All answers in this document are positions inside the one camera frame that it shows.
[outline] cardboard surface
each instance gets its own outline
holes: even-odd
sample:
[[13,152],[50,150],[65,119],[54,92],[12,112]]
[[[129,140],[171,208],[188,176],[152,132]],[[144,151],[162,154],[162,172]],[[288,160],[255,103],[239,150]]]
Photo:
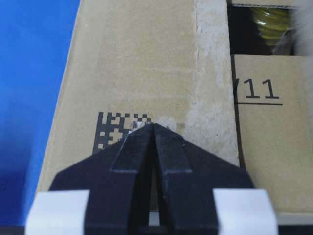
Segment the cardboard surface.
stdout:
[[237,164],[226,0],[82,0],[37,190],[137,122]]
[[267,189],[276,212],[289,213],[289,218],[293,213],[305,217],[313,212],[313,144],[303,92],[303,60],[234,56],[240,154],[256,187]]

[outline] torn cardboard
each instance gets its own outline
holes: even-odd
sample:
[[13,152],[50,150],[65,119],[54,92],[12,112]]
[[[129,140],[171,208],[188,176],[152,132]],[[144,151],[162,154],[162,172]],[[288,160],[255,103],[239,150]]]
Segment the torn cardboard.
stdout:
[[313,143],[298,56],[235,55],[240,154],[280,223],[313,221]]
[[238,165],[226,0],[82,0],[37,190],[152,121]]

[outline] cardboard edge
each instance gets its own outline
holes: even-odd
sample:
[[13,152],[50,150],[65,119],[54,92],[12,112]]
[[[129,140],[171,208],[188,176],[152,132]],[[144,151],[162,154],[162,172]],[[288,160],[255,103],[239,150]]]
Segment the cardboard edge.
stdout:
[[293,5],[264,5],[264,4],[246,4],[246,3],[234,3],[233,0],[227,0],[227,5],[236,7],[262,7],[262,8],[282,8],[282,9],[296,9]]
[[57,121],[58,121],[58,110],[60,110],[60,107],[62,105],[62,97],[63,97],[63,93],[64,93],[64,88],[66,86],[66,73],[67,73],[67,69],[68,69],[68,61],[70,58],[70,55],[72,54],[72,50],[73,50],[73,42],[74,42],[74,35],[77,33],[76,32],[76,26],[78,24],[78,18],[79,18],[79,12],[81,10],[81,7],[83,5],[83,1],[84,0],[80,0],[79,2],[79,6],[76,12],[76,17],[75,17],[75,23],[74,23],[74,27],[73,27],[73,32],[72,32],[72,37],[71,37],[71,41],[70,41],[70,45],[69,45],[69,50],[68,50],[68,54],[67,54],[67,61],[65,64],[65,68],[64,68],[64,72],[63,72],[63,77],[62,77],[62,82],[60,85],[60,90],[59,90],[59,95],[58,95],[58,99],[56,102],[56,106],[55,106],[55,110],[54,110],[54,115],[53,115],[53,119],[52,119],[52,123],[51,123],[51,128],[50,128],[50,133],[49,133],[49,138],[47,141],[47,145],[46,145],[46,149],[45,149],[45,156],[44,156],[44,160],[41,166],[41,171],[40,171],[40,176],[37,182],[37,187],[36,187],[36,192],[35,194],[37,194],[39,191],[45,191],[45,189],[43,189],[43,187],[41,186],[41,182],[45,179],[45,169],[48,168],[49,166],[49,160],[46,157],[49,152],[51,151],[50,146],[52,145],[52,140],[53,140],[53,136],[54,136],[54,127],[57,125]]

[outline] yellow object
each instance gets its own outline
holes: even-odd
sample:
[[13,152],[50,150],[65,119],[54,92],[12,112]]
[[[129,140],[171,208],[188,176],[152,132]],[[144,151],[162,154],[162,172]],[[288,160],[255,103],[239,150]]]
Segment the yellow object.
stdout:
[[289,12],[283,9],[251,8],[257,35],[266,46],[275,46],[289,30]]

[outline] white pad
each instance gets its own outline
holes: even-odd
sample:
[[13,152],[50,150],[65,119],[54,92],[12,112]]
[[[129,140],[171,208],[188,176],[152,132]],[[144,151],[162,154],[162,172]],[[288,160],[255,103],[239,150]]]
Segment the white pad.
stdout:
[[264,189],[213,189],[219,235],[278,235],[269,196]]
[[25,235],[83,235],[89,190],[39,192]]

